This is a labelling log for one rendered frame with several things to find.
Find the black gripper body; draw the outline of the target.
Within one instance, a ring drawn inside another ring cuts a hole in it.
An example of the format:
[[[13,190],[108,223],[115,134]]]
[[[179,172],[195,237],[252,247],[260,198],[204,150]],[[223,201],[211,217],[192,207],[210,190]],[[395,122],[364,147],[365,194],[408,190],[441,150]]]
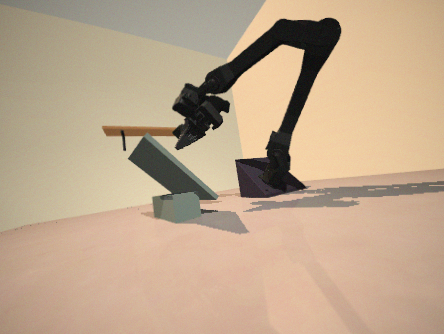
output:
[[[198,112],[199,110],[201,113],[198,116],[193,113],[189,117],[192,118],[204,132],[210,129],[211,124],[213,124],[212,129],[215,130],[223,123],[223,117],[210,102],[204,101],[195,111]],[[172,132],[176,138],[179,138],[181,134],[178,127]]]

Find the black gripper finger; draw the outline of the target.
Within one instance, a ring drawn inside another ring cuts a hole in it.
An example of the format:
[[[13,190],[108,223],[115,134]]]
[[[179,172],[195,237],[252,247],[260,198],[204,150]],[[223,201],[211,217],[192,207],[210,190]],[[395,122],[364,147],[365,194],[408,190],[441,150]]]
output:
[[[178,128],[179,128],[179,131],[181,132],[181,134],[180,134],[180,136],[178,138],[178,141],[179,141],[180,137],[182,136],[183,132],[185,131],[185,126],[183,124],[181,124]]]
[[[175,146],[175,148],[178,150],[206,135],[206,133],[192,120],[192,118],[187,118],[184,123],[185,131]]]

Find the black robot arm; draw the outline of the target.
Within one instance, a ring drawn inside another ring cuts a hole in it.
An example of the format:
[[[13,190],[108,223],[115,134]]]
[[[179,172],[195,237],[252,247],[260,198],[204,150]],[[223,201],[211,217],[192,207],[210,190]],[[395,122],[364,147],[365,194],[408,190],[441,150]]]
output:
[[[265,148],[270,162],[265,173],[258,175],[271,188],[276,188],[285,183],[282,178],[291,170],[289,150],[292,132],[311,92],[311,87],[340,40],[340,34],[339,22],[331,17],[320,21],[278,19],[272,28],[252,42],[234,60],[210,71],[199,87],[185,83],[172,109],[184,116],[184,121],[193,113],[198,116],[201,111],[195,110],[204,101],[210,102],[219,113],[221,111],[229,113],[228,100],[206,94],[228,92],[243,73],[281,45],[305,50],[301,73],[284,113],[282,124],[277,132],[272,131]]]

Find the grey switch panel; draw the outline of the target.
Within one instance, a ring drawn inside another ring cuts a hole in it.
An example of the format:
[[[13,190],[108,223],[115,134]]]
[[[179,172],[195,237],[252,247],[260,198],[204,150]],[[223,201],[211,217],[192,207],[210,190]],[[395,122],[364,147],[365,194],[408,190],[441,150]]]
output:
[[[128,159],[171,192],[152,197],[155,218],[174,224],[195,219],[201,217],[199,200],[219,197],[149,133]]]

